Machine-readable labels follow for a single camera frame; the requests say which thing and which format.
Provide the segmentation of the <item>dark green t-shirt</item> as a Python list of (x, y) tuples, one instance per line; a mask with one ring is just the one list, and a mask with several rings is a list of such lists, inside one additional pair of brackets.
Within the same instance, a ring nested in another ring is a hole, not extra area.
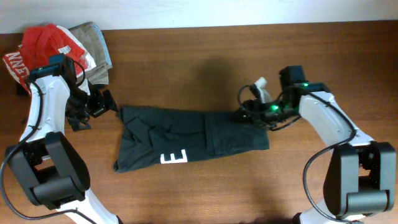
[(124, 131), (113, 169), (123, 173), (269, 148), (265, 129), (232, 117), (230, 111), (123, 106), (119, 118)]

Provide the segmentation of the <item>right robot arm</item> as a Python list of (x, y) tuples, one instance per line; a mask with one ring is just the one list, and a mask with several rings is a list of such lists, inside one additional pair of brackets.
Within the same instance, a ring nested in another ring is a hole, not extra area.
[[(262, 84), (248, 87), (254, 100), (239, 101), (238, 119), (278, 131), (287, 119), (309, 122), (326, 147), (314, 154), (303, 168), (302, 182), (312, 207), (297, 213), (292, 223), (361, 223), (365, 217), (392, 210), (395, 204), (396, 150), (377, 142), (360, 130), (338, 106), (323, 83), (282, 84), (274, 100), (266, 98)], [(323, 198), (310, 195), (307, 173), (315, 159), (331, 153)]]

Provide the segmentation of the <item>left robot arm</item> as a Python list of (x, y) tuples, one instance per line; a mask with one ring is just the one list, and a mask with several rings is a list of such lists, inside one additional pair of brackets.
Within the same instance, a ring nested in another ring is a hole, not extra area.
[(121, 223), (93, 193), (88, 168), (65, 137), (66, 121), (79, 131), (90, 127), (90, 117), (115, 111), (110, 92), (92, 90), (85, 78), (77, 80), (74, 63), (36, 68), (27, 81), (32, 94), (27, 126), (19, 142), (7, 149), (1, 171), (9, 167), (30, 202), (49, 213), (18, 211), (1, 187), (6, 205), (30, 221), (66, 215), (75, 223)]

